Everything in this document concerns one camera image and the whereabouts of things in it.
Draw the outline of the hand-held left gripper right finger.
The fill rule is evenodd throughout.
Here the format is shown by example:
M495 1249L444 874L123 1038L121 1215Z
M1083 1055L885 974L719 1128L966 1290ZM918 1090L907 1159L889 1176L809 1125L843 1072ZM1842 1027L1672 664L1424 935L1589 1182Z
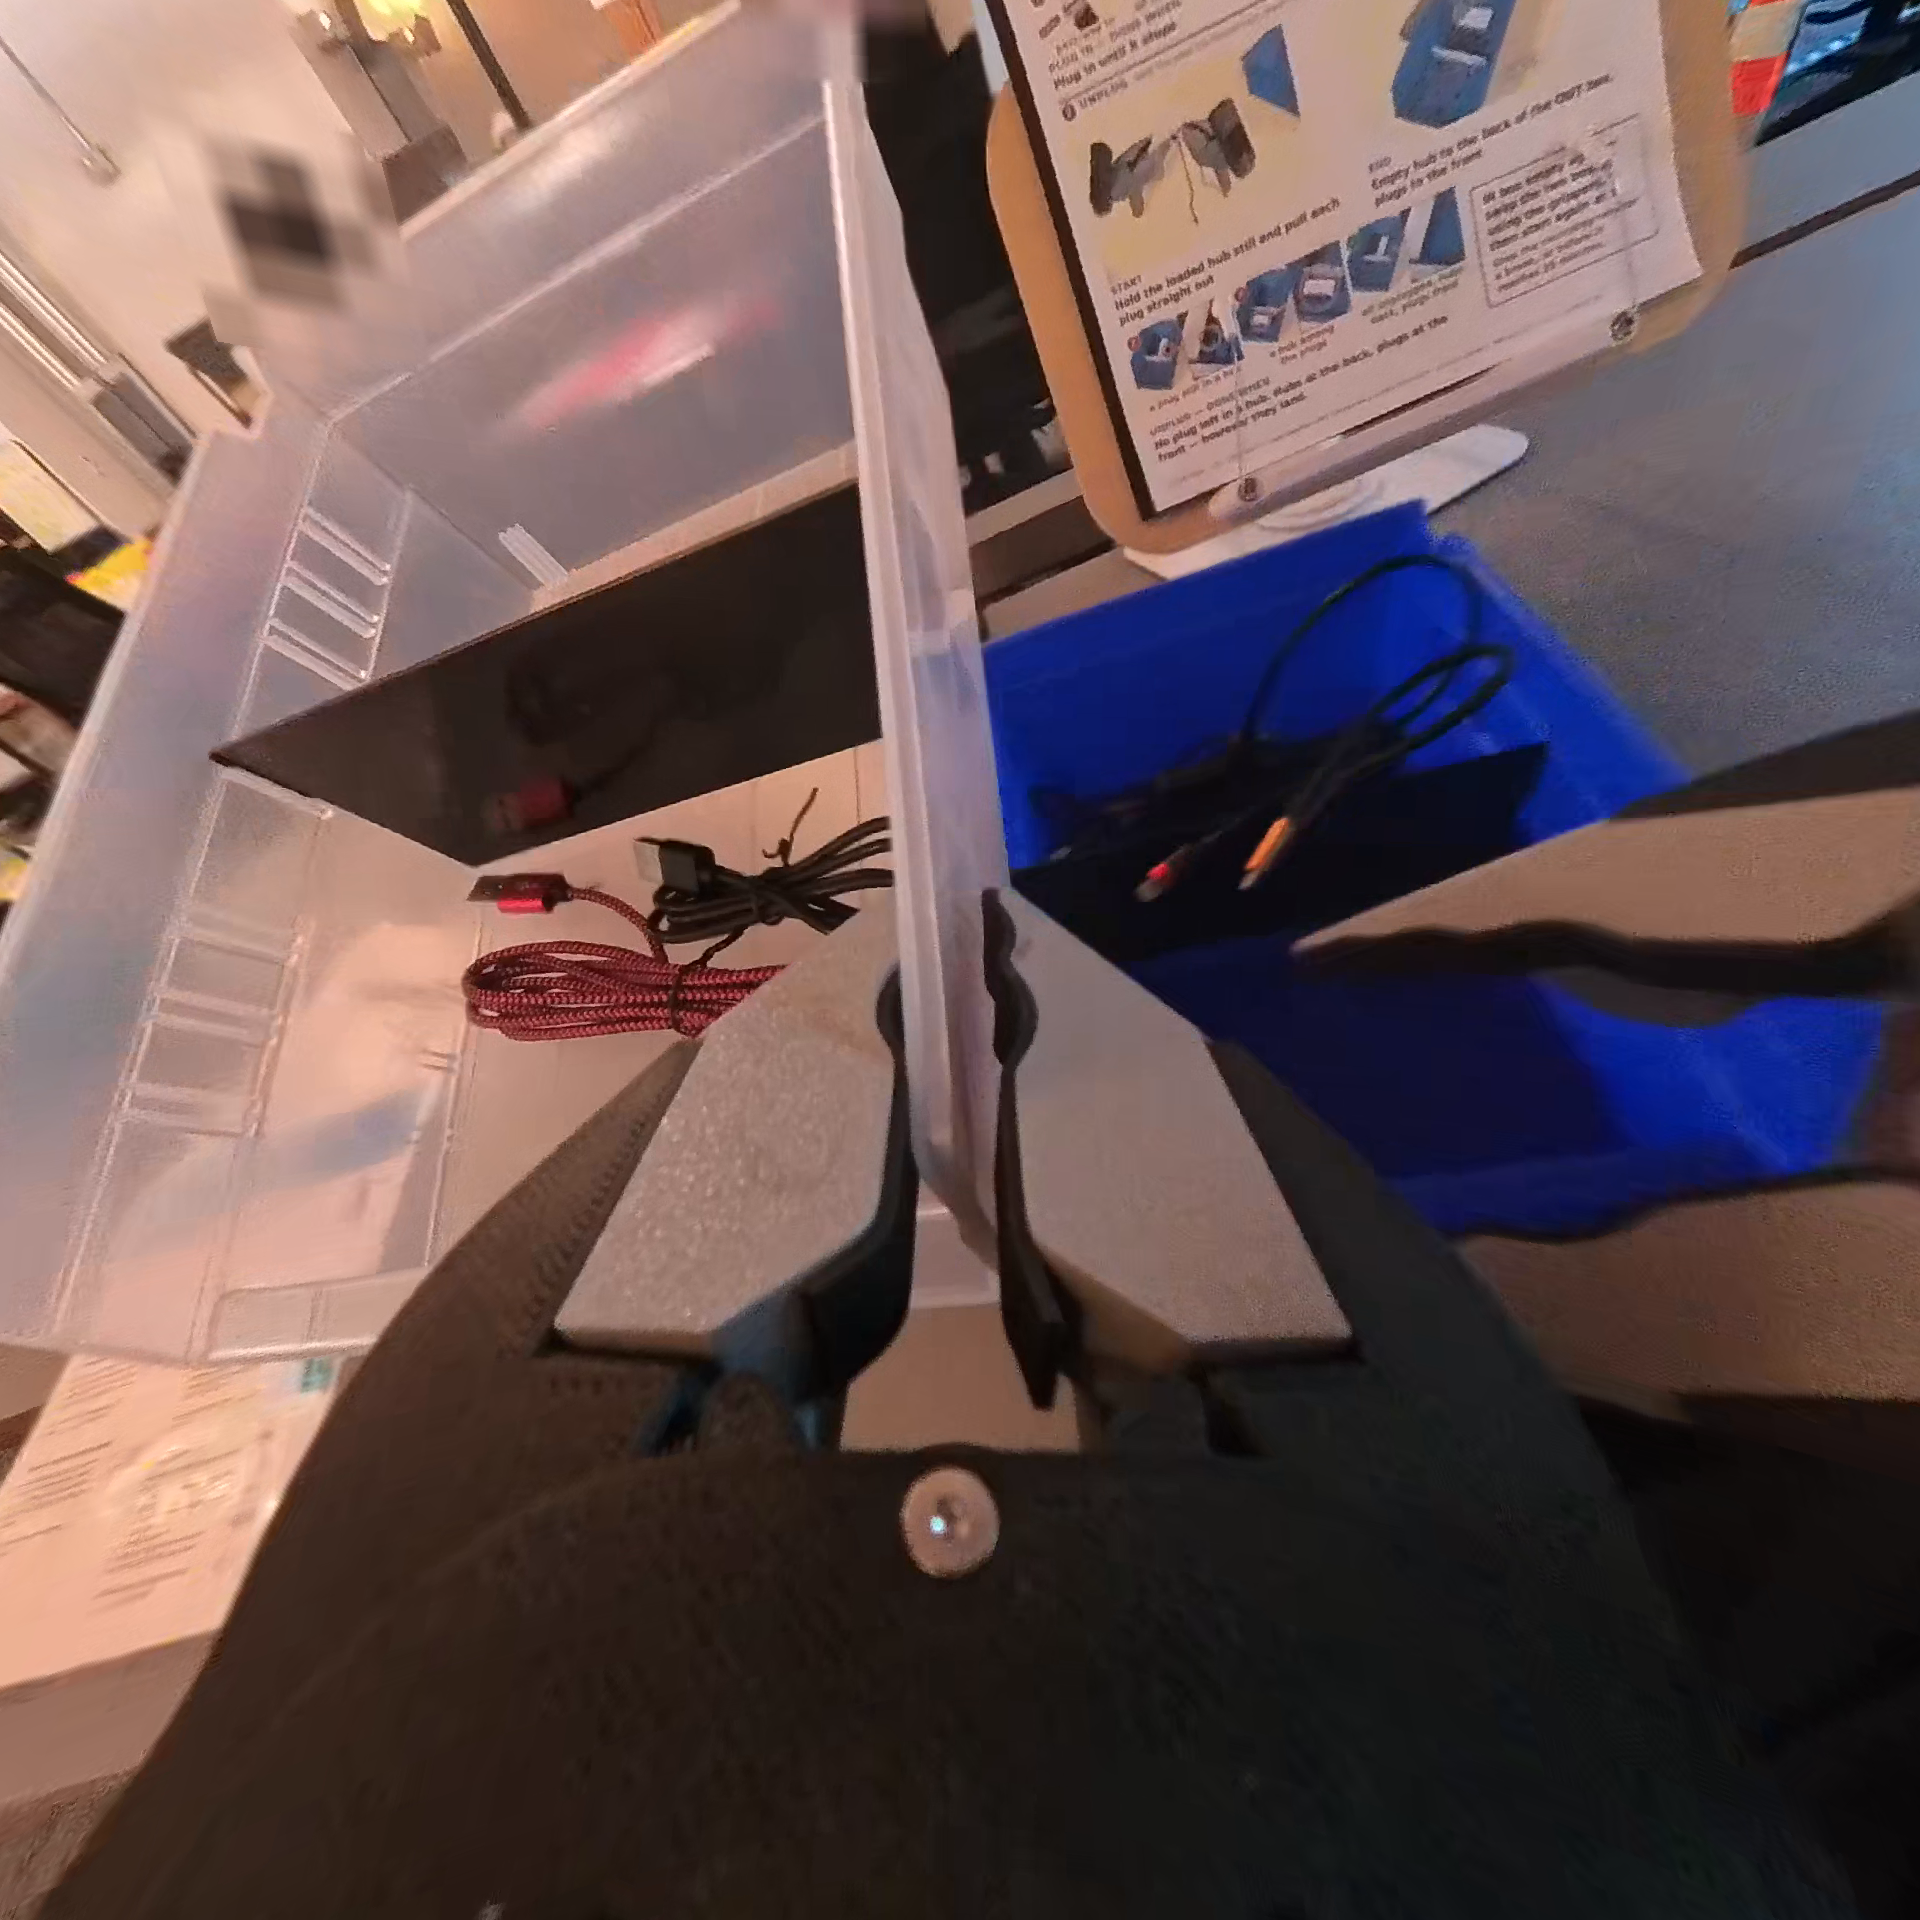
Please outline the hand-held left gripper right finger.
M1000 1315L1031 1400L1344 1354L1351 1319L1209 1041L1022 895L987 894L979 920Z

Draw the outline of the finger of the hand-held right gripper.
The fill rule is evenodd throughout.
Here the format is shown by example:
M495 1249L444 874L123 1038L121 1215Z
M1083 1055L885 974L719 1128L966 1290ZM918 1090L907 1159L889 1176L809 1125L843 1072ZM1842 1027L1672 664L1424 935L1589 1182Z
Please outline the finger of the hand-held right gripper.
M1918 1176L1842 1167L1572 1239L1466 1235L1565 1386L1634 1405L1918 1400Z
M1664 995L1913 995L1918 789L1616 818L1323 926L1290 957Z

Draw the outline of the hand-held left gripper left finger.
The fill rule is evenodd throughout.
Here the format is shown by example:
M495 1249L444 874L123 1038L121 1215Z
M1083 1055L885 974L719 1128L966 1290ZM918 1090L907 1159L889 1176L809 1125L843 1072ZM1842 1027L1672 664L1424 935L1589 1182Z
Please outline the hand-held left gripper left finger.
M692 1041L549 1354L754 1381L834 1448L914 1290L902 1038L895 960L802 960Z

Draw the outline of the blue plastic bin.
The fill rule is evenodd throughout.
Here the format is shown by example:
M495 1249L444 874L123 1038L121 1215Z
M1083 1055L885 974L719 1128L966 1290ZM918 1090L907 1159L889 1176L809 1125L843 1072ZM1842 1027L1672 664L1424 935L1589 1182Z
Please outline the blue plastic bin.
M1401 766L1544 744L1518 852L1678 787L1675 758L1471 543L1389 509L990 641L1010 870L1060 840L1047 794L1111 824L1186 794L1236 801L1278 749L1316 742L1323 758L1471 641L1511 657L1511 683ZM1589 1233L1821 1172L1845 1158L1880 1065L1885 1019L1869 1003L1643 1023L1553 978L1311 971L1290 957L1300 939L1115 967L1251 1052L1450 1235Z

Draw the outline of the clear plastic bin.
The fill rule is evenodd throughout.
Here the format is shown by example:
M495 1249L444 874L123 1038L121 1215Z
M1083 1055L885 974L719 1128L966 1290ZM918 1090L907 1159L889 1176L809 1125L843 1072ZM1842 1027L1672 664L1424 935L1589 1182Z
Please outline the clear plastic bin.
M859 490L879 737L695 801L765 847L802 776L895 829L914 1149L987 1204L979 894L1004 881L948 397L850 19L733 4L294 320L205 443L3 926L3 1343L370 1344L643 1036L475 1030L483 870L208 756L531 612ZM635 881L640 824L548 856Z

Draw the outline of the white stand base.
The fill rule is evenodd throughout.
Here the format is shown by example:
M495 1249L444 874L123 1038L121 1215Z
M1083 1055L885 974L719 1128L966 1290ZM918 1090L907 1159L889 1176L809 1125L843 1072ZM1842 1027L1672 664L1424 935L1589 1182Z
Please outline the white stand base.
M1376 516L1389 509L1424 509L1433 515L1480 491L1490 480L1523 463L1529 435L1515 428L1474 424L1442 440L1425 443L1394 460L1377 463L1334 490L1293 499L1258 520L1212 535L1175 554L1123 550L1123 560L1156 581L1178 581L1215 565L1254 556L1286 543Z

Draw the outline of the white printed paper sheet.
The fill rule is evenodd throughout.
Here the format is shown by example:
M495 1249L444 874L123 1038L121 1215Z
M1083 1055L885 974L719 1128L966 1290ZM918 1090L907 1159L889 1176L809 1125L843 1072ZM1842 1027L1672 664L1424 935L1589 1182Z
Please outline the white printed paper sheet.
M344 1371L72 1357L3 1479L3 1691L210 1640Z

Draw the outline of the black office chair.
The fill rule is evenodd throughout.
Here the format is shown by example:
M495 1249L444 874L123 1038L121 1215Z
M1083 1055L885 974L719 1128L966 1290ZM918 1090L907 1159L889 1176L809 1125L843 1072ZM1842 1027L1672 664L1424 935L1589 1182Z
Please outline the black office chair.
M979 40L942 47L918 14L862 26L868 118L897 196L907 268L942 372L963 511L1055 473L1045 372L987 196L990 92Z

